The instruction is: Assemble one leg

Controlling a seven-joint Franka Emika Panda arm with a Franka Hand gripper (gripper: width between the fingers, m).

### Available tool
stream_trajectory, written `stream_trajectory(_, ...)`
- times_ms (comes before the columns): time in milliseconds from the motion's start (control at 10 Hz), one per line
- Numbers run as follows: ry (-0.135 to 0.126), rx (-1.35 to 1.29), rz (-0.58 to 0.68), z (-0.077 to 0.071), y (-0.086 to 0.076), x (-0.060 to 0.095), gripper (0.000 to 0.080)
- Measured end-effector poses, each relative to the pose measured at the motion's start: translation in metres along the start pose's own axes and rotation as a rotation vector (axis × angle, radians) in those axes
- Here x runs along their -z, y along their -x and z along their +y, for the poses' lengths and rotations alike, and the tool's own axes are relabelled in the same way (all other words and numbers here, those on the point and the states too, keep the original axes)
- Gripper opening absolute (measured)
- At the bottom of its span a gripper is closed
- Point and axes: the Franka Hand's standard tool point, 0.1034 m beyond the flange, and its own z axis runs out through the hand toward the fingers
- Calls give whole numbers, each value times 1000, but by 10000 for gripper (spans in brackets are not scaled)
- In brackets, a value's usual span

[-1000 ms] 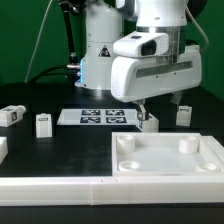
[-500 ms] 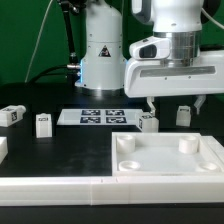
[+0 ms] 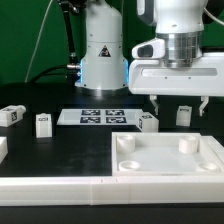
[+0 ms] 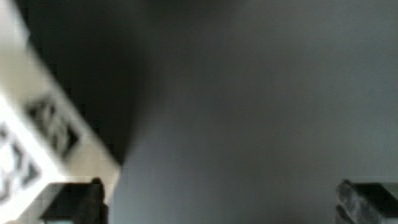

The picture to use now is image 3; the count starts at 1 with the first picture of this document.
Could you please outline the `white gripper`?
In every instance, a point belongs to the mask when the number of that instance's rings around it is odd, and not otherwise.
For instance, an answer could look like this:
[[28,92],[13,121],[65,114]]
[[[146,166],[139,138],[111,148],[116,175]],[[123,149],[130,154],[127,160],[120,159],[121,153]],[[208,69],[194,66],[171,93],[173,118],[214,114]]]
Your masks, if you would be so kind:
[[155,115],[159,114],[156,95],[201,96],[199,115],[203,116],[209,96],[224,96],[224,53],[205,53],[190,68],[167,68],[161,60],[134,60],[129,90],[150,95]]

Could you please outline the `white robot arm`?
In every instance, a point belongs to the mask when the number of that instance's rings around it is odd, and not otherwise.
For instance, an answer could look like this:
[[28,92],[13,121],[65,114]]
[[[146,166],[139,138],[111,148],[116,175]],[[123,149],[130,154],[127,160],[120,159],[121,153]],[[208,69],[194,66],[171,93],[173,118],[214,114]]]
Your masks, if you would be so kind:
[[209,6],[224,0],[137,0],[137,15],[154,25],[155,38],[122,54],[122,15],[106,0],[57,0],[63,11],[75,85],[102,96],[124,89],[147,95],[199,96],[206,105],[224,96],[224,52],[204,52],[201,37]]

